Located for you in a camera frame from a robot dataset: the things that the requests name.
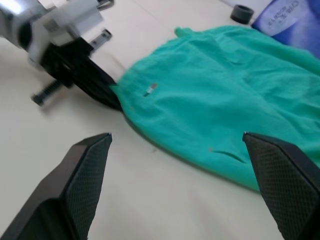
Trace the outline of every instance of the teal fabric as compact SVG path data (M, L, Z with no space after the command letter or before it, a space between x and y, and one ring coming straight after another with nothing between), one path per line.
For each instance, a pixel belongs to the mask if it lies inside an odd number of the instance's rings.
M318 59L245 27L176 34L113 89L143 135L257 191L244 131L294 143L320 167Z

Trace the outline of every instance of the black cap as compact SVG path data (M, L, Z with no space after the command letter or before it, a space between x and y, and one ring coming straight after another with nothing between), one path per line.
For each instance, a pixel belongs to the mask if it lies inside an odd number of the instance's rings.
M248 24L255 11L247 6L235 5L230 18L241 24Z

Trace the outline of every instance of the bolt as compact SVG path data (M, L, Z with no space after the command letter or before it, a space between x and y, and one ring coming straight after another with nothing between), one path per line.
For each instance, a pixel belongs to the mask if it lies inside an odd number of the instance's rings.
M62 86L63 83L61 81L55 80L45 87L40 93L33 95L31 99L39 106L42 106L45 100Z

